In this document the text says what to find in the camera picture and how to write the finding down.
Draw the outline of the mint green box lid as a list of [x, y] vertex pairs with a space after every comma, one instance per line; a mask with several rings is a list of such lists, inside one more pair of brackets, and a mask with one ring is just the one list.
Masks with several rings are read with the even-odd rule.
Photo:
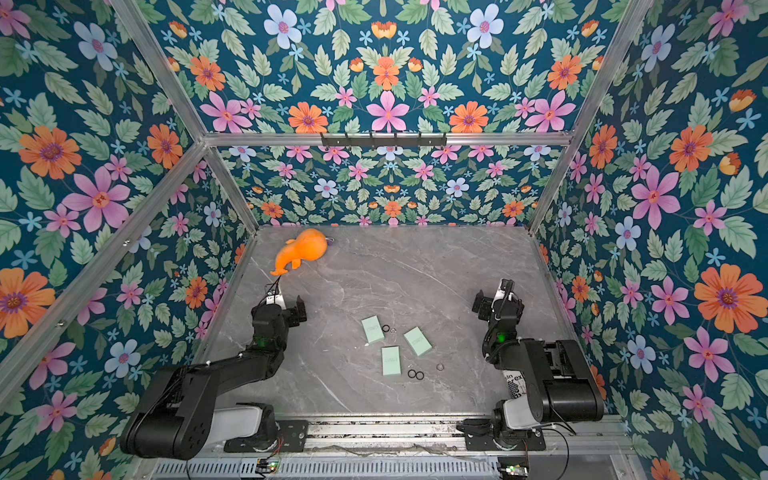
[[381, 349], [381, 361], [382, 374], [385, 377], [402, 374], [400, 348], [398, 346], [383, 347]]

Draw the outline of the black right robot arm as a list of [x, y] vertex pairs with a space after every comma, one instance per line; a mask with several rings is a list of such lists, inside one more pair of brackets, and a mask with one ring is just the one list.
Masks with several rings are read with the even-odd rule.
[[599, 422], [605, 405], [590, 366], [575, 340], [524, 338], [517, 327], [525, 305], [514, 291], [515, 282], [502, 279], [494, 295], [475, 295], [472, 311], [487, 324], [481, 342], [484, 360], [501, 371], [509, 391], [497, 402], [488, 420], [466, 420], [467, 447], [541, 450], [543, 428], [559, 424]]

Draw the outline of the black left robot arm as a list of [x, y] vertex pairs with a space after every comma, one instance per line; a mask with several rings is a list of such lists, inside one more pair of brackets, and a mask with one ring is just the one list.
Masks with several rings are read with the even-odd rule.
[[307, 320], [302, 298], [285, 307], [272, 297], [251, 310], [253, 337], [238, 354], [157, 371], [123, 428], [120, 449], [140, 458], [190, 460], [205, 446], [232, 443], [268, 450], [279, 443], [274, 407], [241, 402], [216, 407], [242, 386], [271, 379], [281, 366], [289, 330]]

